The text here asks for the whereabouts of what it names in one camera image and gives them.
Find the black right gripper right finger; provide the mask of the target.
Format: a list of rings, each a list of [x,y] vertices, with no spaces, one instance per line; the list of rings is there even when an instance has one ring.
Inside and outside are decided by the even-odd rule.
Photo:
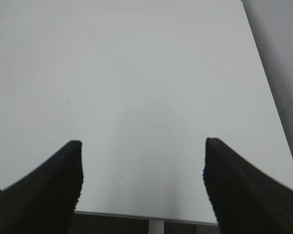
[[[223,234],[293,234],[293,190],[218,138],[205,143],[204,185]]]

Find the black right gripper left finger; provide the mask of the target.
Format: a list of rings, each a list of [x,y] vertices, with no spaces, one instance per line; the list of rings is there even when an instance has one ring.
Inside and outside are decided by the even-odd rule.
[[[44,163],[0,189],[0,234],[65,234],[84,181],[82,142],[71,140]]]

